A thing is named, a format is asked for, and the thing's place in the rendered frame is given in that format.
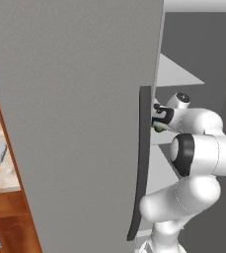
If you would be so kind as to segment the grey freezer door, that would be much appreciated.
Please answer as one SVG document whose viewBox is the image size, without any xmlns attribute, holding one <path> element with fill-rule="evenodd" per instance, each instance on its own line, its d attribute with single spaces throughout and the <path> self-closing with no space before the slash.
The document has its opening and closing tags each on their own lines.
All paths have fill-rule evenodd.
<svg viewBox="0 0 226 253">
<path fill-rule="evenodd" d="M 42 253 L 132 253 L 139 90 L 163 0 L 0 0 L 0 109 Z"/>
</svg>

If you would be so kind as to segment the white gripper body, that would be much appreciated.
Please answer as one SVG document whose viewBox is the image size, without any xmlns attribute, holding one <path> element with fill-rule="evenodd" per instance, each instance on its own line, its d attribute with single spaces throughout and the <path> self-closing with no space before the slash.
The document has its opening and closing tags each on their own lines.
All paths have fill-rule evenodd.
<svg viewBox="0 0 226 253">
<path fill-rule="evenodd" d="M 157 99 L 154 99 L 152 110 L 151 110 L 151 126 L 152 127 L 160 126 L 160 123 L 157 121 L 157 118 L 161 114 L 160 106 L 161 106 L 160 102 Z"/>
</svg>

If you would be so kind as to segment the brown wooden cupboard door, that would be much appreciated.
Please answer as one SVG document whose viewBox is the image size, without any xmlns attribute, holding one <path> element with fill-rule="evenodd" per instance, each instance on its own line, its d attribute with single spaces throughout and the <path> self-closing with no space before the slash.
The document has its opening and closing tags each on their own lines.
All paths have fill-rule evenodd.
<svg viewBox="0 0 226 253">
<path fill-rule="evenodd" d="M 37 233 L 28 214 L 0 218 L 0 253 L 41 253 Z"/>
</svg>

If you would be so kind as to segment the brown wooden drawer front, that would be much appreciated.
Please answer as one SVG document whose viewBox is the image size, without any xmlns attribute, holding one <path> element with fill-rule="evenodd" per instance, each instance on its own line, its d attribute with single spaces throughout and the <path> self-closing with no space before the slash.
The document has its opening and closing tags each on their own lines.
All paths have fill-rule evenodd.
<svg viewBox="0 0 226 253">
<path fill-rule="evenodd" d="M 13 216 L 27 212 L 28 207 L 21 191 L 0 194 L 0 217 Z"/>
</svg>

